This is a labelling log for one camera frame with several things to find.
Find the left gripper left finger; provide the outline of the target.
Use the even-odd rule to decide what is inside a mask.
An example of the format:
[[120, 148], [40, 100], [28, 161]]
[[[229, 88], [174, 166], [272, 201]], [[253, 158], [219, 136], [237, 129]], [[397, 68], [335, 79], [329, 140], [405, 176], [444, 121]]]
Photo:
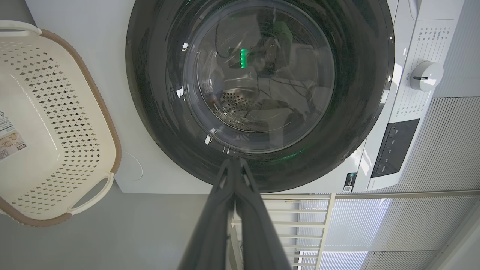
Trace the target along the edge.
[[234, 210], [233, 161], [223, 162], [178, 270], [226, 270], [229, 222]]

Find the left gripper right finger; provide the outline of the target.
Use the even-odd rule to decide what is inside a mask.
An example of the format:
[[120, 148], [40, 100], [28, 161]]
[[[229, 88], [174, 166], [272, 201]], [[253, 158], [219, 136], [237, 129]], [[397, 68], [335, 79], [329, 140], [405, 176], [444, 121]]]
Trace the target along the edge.
[[234, 195], [242, 222], [244, 270], [292, 270], [244, 159], [234, 159]]

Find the dark round washing machine door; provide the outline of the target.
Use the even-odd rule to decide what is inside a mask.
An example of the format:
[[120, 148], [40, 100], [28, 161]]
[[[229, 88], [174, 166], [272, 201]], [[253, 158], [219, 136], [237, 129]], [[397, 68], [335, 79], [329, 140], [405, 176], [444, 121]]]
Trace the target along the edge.
[[163, 153], [210, 186], [244, 159], [262, 192], [353, 154], [394, 71], [387, 0], [136, 0], [126, 43], [134, 104]]

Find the cream perforated laundry basket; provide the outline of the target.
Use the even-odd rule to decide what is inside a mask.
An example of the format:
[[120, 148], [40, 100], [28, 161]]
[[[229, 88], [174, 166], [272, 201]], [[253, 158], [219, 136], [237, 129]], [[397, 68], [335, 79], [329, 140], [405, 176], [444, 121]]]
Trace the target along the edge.
[[55, 226], [110, 191], [120, 140], [89, 69], [65, 39], [0, 20], [0, 111], [27, 145], [0, 161], [0, 214]]

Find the basket product label sticker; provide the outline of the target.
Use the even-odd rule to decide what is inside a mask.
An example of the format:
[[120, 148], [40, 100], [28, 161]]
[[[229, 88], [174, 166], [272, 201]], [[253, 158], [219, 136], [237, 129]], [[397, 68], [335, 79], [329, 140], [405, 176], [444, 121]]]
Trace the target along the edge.
[[26, 142], [5, 112], [0, 111], [0, 161], [27, 148]]

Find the black control display panel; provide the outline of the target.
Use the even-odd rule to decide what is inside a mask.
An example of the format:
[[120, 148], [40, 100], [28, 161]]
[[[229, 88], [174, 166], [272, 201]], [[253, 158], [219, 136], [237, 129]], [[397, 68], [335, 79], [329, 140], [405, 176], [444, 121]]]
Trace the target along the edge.
[[389, 123], [371, 177], [399, 173], [418, 127], [419, 119]]

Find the white round program knob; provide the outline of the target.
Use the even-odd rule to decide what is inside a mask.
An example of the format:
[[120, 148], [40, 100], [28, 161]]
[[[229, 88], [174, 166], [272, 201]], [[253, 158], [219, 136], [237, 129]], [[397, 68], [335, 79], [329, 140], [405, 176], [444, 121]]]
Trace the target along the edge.
[[433, 61], [423, 61], [413, 70], [409, 84], [412, 89], [429, 92], [442, 80], [444, 74], [443, 65]]

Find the white slatted rail rack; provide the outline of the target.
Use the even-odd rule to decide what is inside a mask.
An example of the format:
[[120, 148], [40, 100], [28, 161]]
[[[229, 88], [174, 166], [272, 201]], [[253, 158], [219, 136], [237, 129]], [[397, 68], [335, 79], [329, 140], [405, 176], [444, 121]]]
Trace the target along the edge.
[[263, 194], [288, 270], [320, 270], [336, 193]]

